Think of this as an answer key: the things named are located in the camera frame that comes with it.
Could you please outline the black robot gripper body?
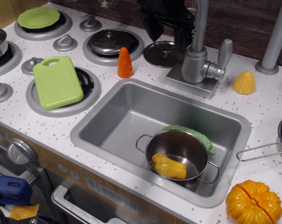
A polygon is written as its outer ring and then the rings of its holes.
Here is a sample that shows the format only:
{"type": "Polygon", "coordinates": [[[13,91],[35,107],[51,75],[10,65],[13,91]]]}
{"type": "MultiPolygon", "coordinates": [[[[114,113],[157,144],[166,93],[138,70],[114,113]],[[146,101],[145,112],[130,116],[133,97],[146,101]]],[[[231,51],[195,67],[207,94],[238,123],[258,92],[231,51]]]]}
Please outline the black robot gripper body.
{"type": "Polygon", "coordinates": [[[195,17],[183,0],[138,0],[137,4],[141,7],[141,20],[143,15],[155,15],[160,24],[172,29],[194,26],[195,17]]]}

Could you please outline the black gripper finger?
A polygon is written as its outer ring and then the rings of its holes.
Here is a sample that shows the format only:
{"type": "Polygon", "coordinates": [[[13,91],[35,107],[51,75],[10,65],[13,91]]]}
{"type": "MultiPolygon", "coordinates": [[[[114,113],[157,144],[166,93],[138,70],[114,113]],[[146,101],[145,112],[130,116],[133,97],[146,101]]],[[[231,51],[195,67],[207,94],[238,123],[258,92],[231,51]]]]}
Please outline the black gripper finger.
{"type": "Polygon", "coordinates": [[[156,42],[164,33],[164,26],[159,23],[159,17],[155,15],[143,15],[142,23],[153,42],[156,42]]]}
{"type": "Polygon", "coordinates": [[[192,44],[194,26],[177,27],[173,30],[176,49],[179,54],[184,54],[192,44]]]}

